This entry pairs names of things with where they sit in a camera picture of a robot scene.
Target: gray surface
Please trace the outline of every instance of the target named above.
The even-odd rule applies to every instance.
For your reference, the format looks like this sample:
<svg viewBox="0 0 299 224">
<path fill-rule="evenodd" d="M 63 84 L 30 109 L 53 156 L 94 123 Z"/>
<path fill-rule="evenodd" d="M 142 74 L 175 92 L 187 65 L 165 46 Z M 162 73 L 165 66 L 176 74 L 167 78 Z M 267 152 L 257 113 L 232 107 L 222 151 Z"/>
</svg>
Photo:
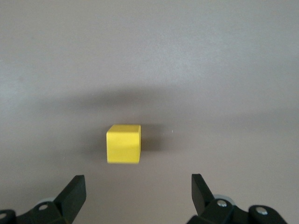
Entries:
<svg viewBox="0 0 299 224">
<path fill-rule="evenodd" d="M 299 1 L 0 2 L 0 202 L 85 174 L 76 224 L 183 224 L 191 174 L 299 220 Z M 142 125 L 138 165 L 105 133 Z"/>
</svg>

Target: metal bolt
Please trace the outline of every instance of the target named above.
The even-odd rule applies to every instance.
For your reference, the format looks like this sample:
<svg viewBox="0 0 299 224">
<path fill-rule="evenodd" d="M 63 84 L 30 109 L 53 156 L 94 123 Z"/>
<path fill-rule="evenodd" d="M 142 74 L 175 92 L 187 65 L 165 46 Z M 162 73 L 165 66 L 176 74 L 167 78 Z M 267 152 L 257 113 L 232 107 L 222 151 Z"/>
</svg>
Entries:
<svg viewBox="0 0 299 224">
<path fill-rule="evenodd" d="M 223 201 L 223 200 L 218 200 L 217 201 L 217 204 L 220 206 L 220 207 L 226 207 L 228 204 L 226 204 L 226 202 L 225 201 Z"/>
<path fill-rule="evenodd" d="M 3 219 L 3 218 L 5 218 L 6 217 L 6 213 L 1 213 L 0 214 L 0 219 Z"/>
<path fill-rule="evenodd" d="M 257 211 L 259 214 L 264 215 L 264 216 L 268 214 L 267 210 L 264 209 L 263 207 L 256 207 L 256 211 Z"/>
<path fill-rule="evenodd" d="M 43 205 L 39 206 L 38 210 L 40 210 L 40 211 L 45 210 L 47 207 L 48 207 L 48 205 L 43 204 Z"/>
</svg>

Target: screw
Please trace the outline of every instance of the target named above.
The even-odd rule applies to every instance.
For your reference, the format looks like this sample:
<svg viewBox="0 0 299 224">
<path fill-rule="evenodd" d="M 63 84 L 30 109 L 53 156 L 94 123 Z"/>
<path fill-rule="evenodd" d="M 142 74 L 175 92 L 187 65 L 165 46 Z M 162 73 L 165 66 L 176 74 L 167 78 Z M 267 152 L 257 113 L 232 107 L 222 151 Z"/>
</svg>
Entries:
<svg viewBox="0 0 299 224">
<path fill-rule="evenodd" d="M 256 211 L 257 211 L 259 214 L 264 215 L 264 216 L 268 214 L 267 210 L 264 209 L 263 207 L 256 207 Z"/>
<path fill-rule="evenodd" d="M 45 210 L 48 207 L 46 204 L 42 204 L 41 206 L 38 207 L 38 210 Z"/>
<path fill-rule="evenodd" d="M 0 219 L 3 219 L 3 218 L 5 218 L 5 217 L 6 217 L 6 215 L 7 215 L 6 213 L 1 213 L 1 214 L 0 214 Z"/>
<path fill-rule="evenodd" d="M 217 201 L 217 204 L 220 206 L 220 207 L 226 207 L 228 204 L 226 204 L 226 202 L 225 201 L 223 201 L 223 200 L 219 200 L 219 201 Z"/>
</svg>

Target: black plastic part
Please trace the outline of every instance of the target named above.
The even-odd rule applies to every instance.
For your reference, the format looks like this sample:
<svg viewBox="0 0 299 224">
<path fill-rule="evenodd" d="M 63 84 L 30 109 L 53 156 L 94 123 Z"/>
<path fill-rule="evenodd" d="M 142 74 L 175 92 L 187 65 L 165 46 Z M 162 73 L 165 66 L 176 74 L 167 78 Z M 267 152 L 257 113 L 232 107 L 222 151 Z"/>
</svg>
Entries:
<svg viewBox="0 0 299 224">
<path fill-rule="evenodd" d="M 84 204 L 85 199 L 85 179 L 83 175 L 78 175 L 55 198 L 54 203 L 68 223 L 72 223 Z"/>
<path fill-rule="evenodd" d="M 6 216 L 0 219 L 0 224 L 14 224 L 16 217 L 14 210 L 1 210 L 0 215 L 5 214 Z"/>
<path fill-rule="evenodd" d="M 262 207 L 267 210 L 267 215 L 262 215 L 256 211 L 257 207 Z M 257 224 L 287 224 L 280 214 L 273 208 L 264 205 L 253 205 L 249 208 L 250 219 L 253 219 Z"/>
<path fill-rule="evenodd" d="M 192 174 L 192 200 L 197 211 L 200 215 L 215 198 L 207 186 L 204 178 L 200 174 Z"/>
<path fill-rule="evenodd" d="M 192 200 L 198 216 L 193 216 L 187 224 L 287 224 L 274 209 L 253 205 L 249 212 L 233 206 L 224 199 L 214 199 L 212 192 L 200 174 L 192 175 Z M 226 206 L 218 205 L 223 200 Z M 267 210 L 266 215 L 257 212 L 257 207 Z"/>
<path fill-rule="evenodd" d="M 217 204 L 219 199 L 215 199 L 209 203 L 204 212 L 200 215 L 200 217 L 204 220 L 209 220 L 214 224 L 225 224 L 231 219 L 231 216 L 234 211 L 233 205 L 226 201 L 226 207 L 221 207 Z"/>
<path fill-rule="evenodd" d="M 43 202 L 23 215 L 13 210 L 0 210 L 6 216 L 0 224 L 71 224 L 86 199 L 85 179 L 75 176 L 53 202 Z"/>
</svg>

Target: yellow cube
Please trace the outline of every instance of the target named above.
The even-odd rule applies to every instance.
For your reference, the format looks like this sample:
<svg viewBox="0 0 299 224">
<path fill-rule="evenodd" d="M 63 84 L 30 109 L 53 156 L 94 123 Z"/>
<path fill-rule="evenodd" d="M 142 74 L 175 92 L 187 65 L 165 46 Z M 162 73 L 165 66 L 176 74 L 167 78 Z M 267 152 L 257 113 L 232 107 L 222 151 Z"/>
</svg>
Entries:
<svg viewBox="0 0 299 224">
<path fill-rule="evenodd" d="M 106 138 L 108 163 L 139 163 L 140 125 L 113 125 Z"/>
</svg>

